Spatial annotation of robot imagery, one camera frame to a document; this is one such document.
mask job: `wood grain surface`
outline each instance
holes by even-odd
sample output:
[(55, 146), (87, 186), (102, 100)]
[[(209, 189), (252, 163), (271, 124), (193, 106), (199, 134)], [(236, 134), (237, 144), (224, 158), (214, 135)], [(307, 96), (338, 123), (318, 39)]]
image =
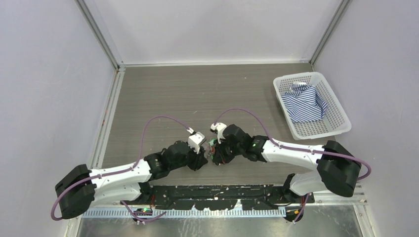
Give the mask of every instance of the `wood grain surface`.
[[(210, 125), (226, 109), (246, 108), (266, 124), (270, 134), (284, 142), (325, 144), (333, 137), (295, 141), (275, 95), (273, 80), (283, 75), (312, 71), (309, 64), (164, 66), (127, 68), (119, 95), (103, 168), (134, 162), (139, 155), (143, 126), (152, 116), (170, 115), (202, 132), (207, 141), (215, 138)], [(241, 111), (221, 119), (245, 132), (265, 135), (259, 123)], [(166, 118), (151, 122), (146, 130), (142, 157), (161, 151), (188, 133)], [(302, 167), (285, 163), (251, 162), (236, 157), (227, 165), (211, 161), (198, 171), (183, 167), (159, 185), (282, 184), (290, 173), (305, 173)]]

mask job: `basket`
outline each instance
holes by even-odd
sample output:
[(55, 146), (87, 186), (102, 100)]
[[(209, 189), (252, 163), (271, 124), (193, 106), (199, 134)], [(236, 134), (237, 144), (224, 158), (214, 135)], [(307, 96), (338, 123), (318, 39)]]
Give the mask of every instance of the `basket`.
[[(323, 100), (328, 104), (323, 120), (316, 122), (291, 121), (281, 95), (290, 90), (294, 81), (305, 82), (316, 87)], [(284, 111), (285, 119), (287, 120), (288, 127), (290, 127), (294, 139), (316, 139), (338, 135), (351, 130), (352, 125), (348, 116), (327, 83), (326, 78), (321, 73), (299, 73), (275, 78), (274, 87), (276, 97), (281, 104), (282, 111)]]

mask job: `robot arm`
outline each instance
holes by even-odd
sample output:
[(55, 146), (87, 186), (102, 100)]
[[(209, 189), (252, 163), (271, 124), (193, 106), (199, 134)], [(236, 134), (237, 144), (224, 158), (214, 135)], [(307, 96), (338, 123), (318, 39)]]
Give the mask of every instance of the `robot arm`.
[(277, 146), (268, 137), (251, 137), (234, 124), (212, 124), (211, 131), (217, 134), (217, 140), (212, 145), (212, 161), (216, 164), (229, 163), (235, 156), (242, 155), (251, 161), (284, 162), (311, 169), (311, 172), (290, 174), (287, 177), (282, 191), (290, 202), (307, 193), (322, 190), (330, 190), (343, 197), (353, 196), (361, 164), (344, 158), (282, 148), (289, 146), (351, 156), (338, 142), (328, 141), (324, 146), (307, 146), (274, 140), (280, 145)]
[(144, 192), (144, 183), (166, 177), (170, 171), (184, 166), (192, 170), (200, 169), (208, 161), (204, 156), (202, 144), (205, 136), (199, 132), (193, 133), (188, 142), (177, 141), (161, 152), (147, 155), (135, 163), (105, 169), (89, 170), (85, 164), (76, 166), (56, 186), (59, 196), (67, 187), (87, 177), (132, 168), (131, 171), (92, 179), (80, 184), (60, 200), (63, 219), (70, 219), (83, 214), (93, 206), (109, 204), (120, 200), (135, 200)]

